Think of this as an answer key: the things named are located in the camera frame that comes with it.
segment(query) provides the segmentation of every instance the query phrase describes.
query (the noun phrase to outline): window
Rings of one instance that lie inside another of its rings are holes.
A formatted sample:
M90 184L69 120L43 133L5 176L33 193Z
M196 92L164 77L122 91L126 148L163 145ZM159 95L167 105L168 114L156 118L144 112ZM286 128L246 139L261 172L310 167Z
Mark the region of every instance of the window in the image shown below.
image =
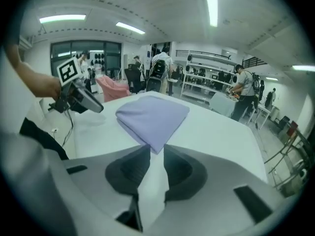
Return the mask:
M70 42L53 44L51 48L51 58L67 56L70 58Z
M106 52L109 53L120 53L121 48L120 48L120 44L118 43L111 43L111 42L107 42L106 43Z
M107 56L107 69L117 68L120 69L120 57L119 56Z
M57 66L73 56L80 57L85 50L90 52L88 66L99 68L102 74L114 76L113 70L121 68L120 43L95 41L95 40L74 40L51 45L51 71L53 76L58 76Z

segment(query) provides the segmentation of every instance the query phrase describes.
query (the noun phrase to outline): black sleeve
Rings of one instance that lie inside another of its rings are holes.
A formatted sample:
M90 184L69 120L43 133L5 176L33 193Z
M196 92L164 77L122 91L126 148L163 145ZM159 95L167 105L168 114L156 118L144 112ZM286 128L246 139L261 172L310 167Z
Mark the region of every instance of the black sleeve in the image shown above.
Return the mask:
M18 45L20 43L20 30L25 7L25 4L19 6L14 15L12 15L11 22L8 25L7 35L4 39L4 45Z

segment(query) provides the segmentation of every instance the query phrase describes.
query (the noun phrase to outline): black bag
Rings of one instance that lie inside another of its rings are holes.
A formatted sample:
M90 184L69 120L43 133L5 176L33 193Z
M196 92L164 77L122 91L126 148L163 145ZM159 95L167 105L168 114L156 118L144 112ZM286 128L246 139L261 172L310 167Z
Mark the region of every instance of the black bag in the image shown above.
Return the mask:
M270 105L270 103L271 103L271 100L272 100L272 93L269 92L269 93L267 94L267 99L266 99L266 102L265 102L265 107L266 107L266 108L269 107L269 105Z
M260 88L260 84L259 84L259 76L256 75L255 73L252 73L252 88L254 89L254 92L256 95L259 96L259 88Z
M152 69L151 77L157 77L161 80L163 80L166 77L167 68L165 61L158 60L153 64L151 69Z

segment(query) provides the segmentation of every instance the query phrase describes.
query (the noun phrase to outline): black slot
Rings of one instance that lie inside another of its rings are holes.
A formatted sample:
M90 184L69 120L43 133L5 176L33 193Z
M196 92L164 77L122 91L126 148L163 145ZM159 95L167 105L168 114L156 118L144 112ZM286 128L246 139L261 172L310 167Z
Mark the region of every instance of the black slot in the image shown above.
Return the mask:
M272 213L272 210L248 186L235 188L234 192L255 223L259 223Z
M69 175L86 170L88 167L84 166L84 165L78 165L78 166L74 166L71 168L67 169L67 172L69 173Z

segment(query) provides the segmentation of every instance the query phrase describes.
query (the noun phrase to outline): hand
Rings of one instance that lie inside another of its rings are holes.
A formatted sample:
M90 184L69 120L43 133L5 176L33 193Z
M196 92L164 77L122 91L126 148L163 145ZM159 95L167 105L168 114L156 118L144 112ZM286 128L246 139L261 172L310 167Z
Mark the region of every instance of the hand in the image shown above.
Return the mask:
M36 83L32 87L32 92L37 97L52 97L55 101L60 96L61 84L59 78L36 74Z

